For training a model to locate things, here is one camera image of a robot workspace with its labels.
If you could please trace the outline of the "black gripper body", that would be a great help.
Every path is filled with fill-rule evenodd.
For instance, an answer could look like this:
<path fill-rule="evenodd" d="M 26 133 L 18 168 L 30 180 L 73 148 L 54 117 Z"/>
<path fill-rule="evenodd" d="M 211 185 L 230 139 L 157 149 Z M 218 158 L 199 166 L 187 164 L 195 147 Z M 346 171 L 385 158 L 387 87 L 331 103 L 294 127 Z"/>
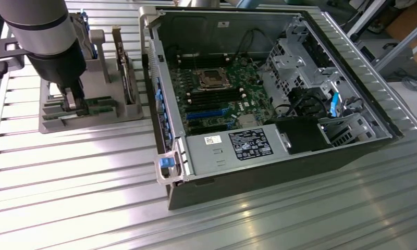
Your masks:
<path fill-rule="evenodd" d="M 79 76 L 85 72 L 86 62 L 82 55 L 78 39 L 59 54 L 37 55 L 26 54 L 38 76 L 55 83 L 61 89 L 81 90 Z"/>

